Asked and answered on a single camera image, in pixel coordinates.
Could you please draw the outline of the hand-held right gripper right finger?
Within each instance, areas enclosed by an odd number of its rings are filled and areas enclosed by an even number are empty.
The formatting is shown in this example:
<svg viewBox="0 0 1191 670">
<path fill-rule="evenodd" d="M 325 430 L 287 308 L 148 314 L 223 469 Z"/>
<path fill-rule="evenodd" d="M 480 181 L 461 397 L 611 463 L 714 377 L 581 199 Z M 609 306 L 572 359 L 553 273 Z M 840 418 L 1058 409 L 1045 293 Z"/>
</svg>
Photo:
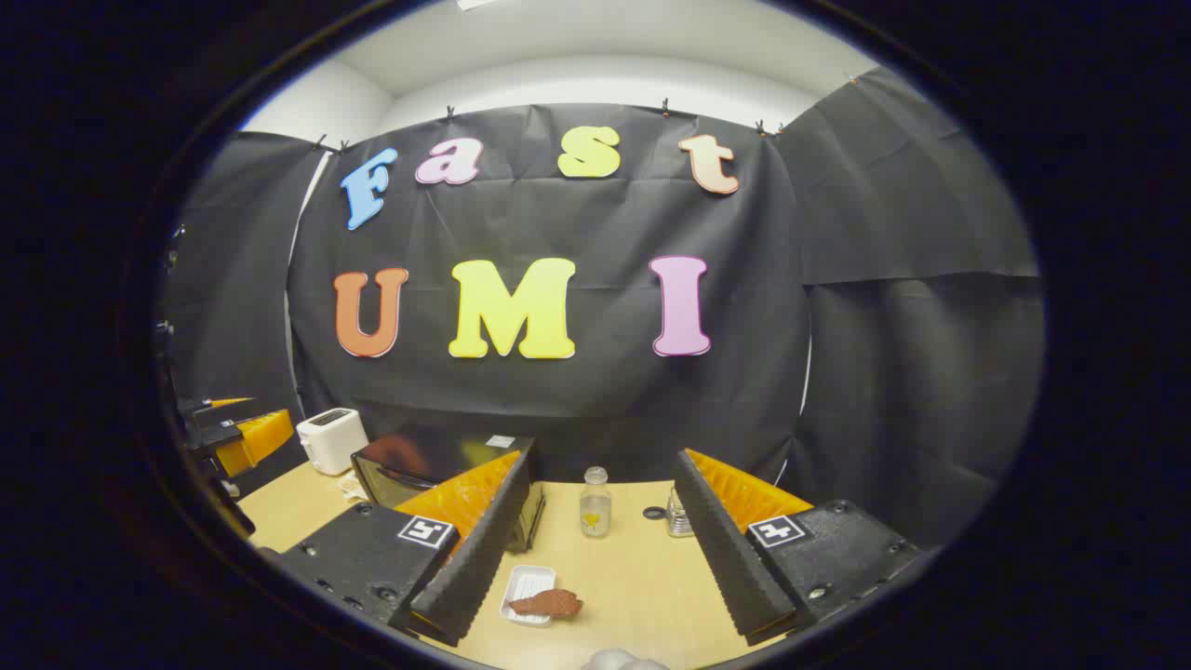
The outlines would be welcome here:
<svg viewBox="0 0 1191 670">
<path fill-rule="evenodd" d="M 919 547 L 859 505 L 811 505 L 693 449 L 676 453 L 674 491 L 750 645 L 835 619 L 919 561 Z"/>
</svg>

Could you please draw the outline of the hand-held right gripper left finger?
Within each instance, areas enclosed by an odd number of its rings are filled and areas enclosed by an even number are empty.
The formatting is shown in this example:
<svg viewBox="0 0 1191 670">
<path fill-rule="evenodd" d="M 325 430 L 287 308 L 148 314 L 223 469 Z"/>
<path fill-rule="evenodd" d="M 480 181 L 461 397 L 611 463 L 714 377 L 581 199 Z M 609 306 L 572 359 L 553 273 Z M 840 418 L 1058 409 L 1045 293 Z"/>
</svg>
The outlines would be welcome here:
<svg viewBox="0 0 1191 670">
<path fill-rule="evenodd" d="M 403 505 L 354 505 L 279 564 L 347 610 L 459 645 L 530 496 L 532 463 L 509 452 Z"/>
</svg>

